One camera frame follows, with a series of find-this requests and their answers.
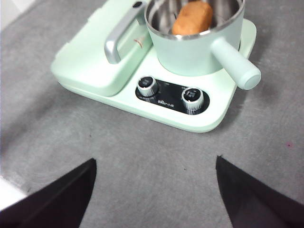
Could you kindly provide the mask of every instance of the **gray floor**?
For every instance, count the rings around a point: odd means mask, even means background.
[[[218,128],[196,134],[75,95],[49,66],[102,0],[40,0],[1,34],[1,174],[28,194],[94,157],[82,228],[231,227],[223,156],[304,203],[304,2],[247,0],[263,81],[237,90]]]

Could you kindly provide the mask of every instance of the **mint green pot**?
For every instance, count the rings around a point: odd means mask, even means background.
[[[181,6],[187,0],[151,0],[144,18],[159,62],[167,70],[182,76],[212,74],[222,68],[237,86],[249,90],[261,80],[260,70],[239,52],[245,0],[209,0],[217,25],[208,31],[190,36],[172,35],[170,28]],[[221,10],[230,4],[231,15]]]

